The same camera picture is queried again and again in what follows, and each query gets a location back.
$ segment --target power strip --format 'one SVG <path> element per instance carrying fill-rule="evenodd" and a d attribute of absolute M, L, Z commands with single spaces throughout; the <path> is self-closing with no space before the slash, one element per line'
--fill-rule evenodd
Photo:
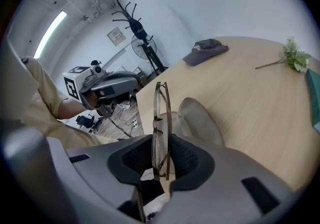
<path fill-rule="evenodd" d="M 133 127 L 138 127 L 138 121 L 137 121 L 137 119 L 135 119 L 135 120 L 133 121 Z"/>

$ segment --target floor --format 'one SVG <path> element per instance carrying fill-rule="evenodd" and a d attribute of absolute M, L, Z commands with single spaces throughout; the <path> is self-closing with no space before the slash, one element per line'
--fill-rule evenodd
<path fill-rule="evenodd" d="M 138 127 L 133 128 L 133 120 L 137 118 Z M 111 119 L 122 129 L 124 129 L 128 134 L 133 137 L 143 135 L 144 131 L 141 125 L 141 119 L 139 114 L 139 108 L 137 103 L 132 99 L 130 102 L 130 108 L 128 110 L 123 110 L 117 106 L 112 114 Z M 128 139 L 129 137 L 125 135 L 119 128 L 117 128 L 109 119 L 105 119 L 97 127 L 96 134 L 103 135 L 115 139 Z M 151 180 L 154 178 L 152 169 L 148 169 L 144 172 L 141 180 Z M 151 213 L 160 212 L 163 206 L 169 201 L 169 198 L 163 194 L 149 204 L 143 207 L 145 216 Z"/>

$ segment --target black rectangular strip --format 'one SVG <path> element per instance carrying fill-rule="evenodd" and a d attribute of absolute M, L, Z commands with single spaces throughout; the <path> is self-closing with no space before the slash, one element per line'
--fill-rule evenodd
<path fill-rule="evenodd" d="M 87 154 L 83 154 L 83 155 L 71 157 L 69 159 L 70 159 L 71 163 L 76 163 L 76 162 L 80 162 L 82 160 L 86 160 L 88 158 L 90 158 L 90 157 Z"/>
<path fill-rule="evenodd" d="M 241 180 L 241 183 L 264 215 L 279 205 L 278 199 L 271 194 L 258 178 L 246 178 Z"/>

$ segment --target flower stem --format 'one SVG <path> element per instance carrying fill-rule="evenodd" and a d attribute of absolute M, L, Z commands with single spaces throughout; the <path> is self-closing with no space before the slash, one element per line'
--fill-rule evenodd
<path fill-rule="evenodd" d="M 282 60 L 282 59 L 283 59 L 283 58 L 281 58 L 281 59 L 278 60 L 277 62 L 273 62 L 273 63 L 265 64 L 265 65 L 263 65 L 263 66 L 256 67 L 255 70 L 260 69 L 260 68 L 263 68 L 263 67 L 267 67 L 267 66 L 270 66 L 270 65 L 274 65 L 274 64 L 277 64 L 277 63 L 283 63 L 283 62 L 286 61 L 286 60 Z"/>

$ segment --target shirt sleeve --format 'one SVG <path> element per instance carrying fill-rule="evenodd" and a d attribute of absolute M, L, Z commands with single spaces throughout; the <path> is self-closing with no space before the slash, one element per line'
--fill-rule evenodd
<path fill-rule="evenodd" d="M 34 79 L 39 83 L 38 92 L 41 98 L 51 114 L 54 115 L 55 118 L 58 118 L 59 106 L 62 101 L 68 99 L 68 97 L 56 88 L 50 76 L 36 59 L 29 56 L 27 59 L 26 65 Z"/>

